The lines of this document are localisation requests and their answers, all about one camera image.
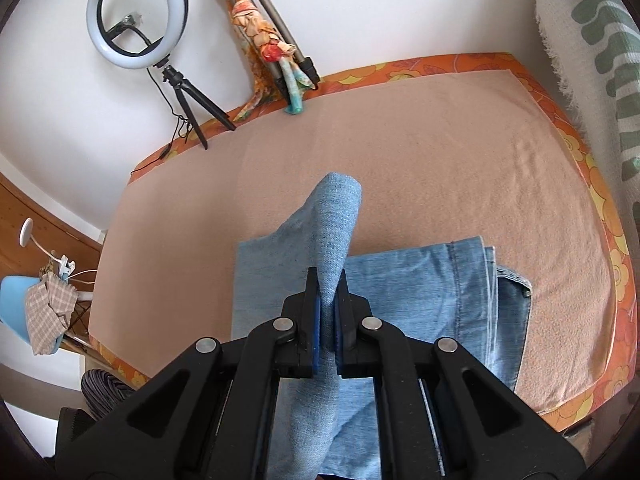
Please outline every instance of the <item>orange floral fabric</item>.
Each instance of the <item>orange floral fabric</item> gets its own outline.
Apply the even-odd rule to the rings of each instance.
[[[573,155],[576,167],[591,193],[593,203],[602,220],[602,229],[606,235],[609,257],[614,271],[616,293],[616,318],[611,356],[604,374],[596,384],[586,392],[566,402],[560,408],[543,415],[543,418],[553,428],[561,431],[600,407],[632,379],[636,370],[636,351],[638,350],[636,289],[629,250],[626,246],[620,218],[613,198],[595,165],[589,149],[582,142],[580,135],[575,131],[564,112],[553,102],[545,89],[540,86],[527,69],[511,54],[506,53],[416,57],[345,70],[344,72],[324,77],[318,90],[308,92],[305,95],[305,99],[313,99],[321,95],[399,79],[475,70],[510,70],[524,88],[527,89],[540,109],[556,126],[558,135],[564,140]],[[262,115],[281,110],[285,106],[286,102],[283,100],[260,105],[245,120],[251,121]],[[234,116],[239,110],[240,108],[232,110],[230,115]],[[207,122],[202,129],[207,138],[225,131],[224,126],[217,120]],[[158,150],[140,162],[138,168],[141,169],[132,174],[130,182],[139,179],[169,158],[198,144],[198,139],[195,136],[190,136],[185,143],[179,142],[164,160],[153,162],[145,168],[145,164],[155,160],[162,151]],[[119,371],[129,382],[136,386],[145,383],[146,377],[143,374],[127,365],[126,362],[115,356],[95,339],[92,339],[92,344],[111,363],[114,369]]]

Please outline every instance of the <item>ring light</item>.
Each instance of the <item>ring light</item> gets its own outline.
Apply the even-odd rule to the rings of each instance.
[[[187,22],[188,0],[166,0],[169,17],[161,40],[142,52],[133,53],[113,43],[104,30],[102,0],[89,0],[86,7],[86,25],[96,49],[108,61],[122,68],[146,68],[161,62],[180,41]]]

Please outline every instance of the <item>green and white curtain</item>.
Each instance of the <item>green and white curtain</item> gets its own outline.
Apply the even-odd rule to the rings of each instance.
[[[578,130],[614,197],[638,278],[640,34],[622,0],[536,0],[540,33]]]

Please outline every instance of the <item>plaid fabric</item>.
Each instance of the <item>plaid fabric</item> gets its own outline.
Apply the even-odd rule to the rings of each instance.
[[[27,289],[24,314],[34,355],[53,352],[56,339],[69,327],[77,299],[76,288],[53,272]]]

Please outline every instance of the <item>blue chair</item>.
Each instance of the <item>blue chair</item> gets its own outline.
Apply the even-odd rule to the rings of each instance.
[[[7,325],[24,342],[31,344],[24,315],[24,298],[27,289],[40,282],[29,276],[5,276],[0,283],[0,321]],[[57,352],[62,336],[56,339],[53,352]]]

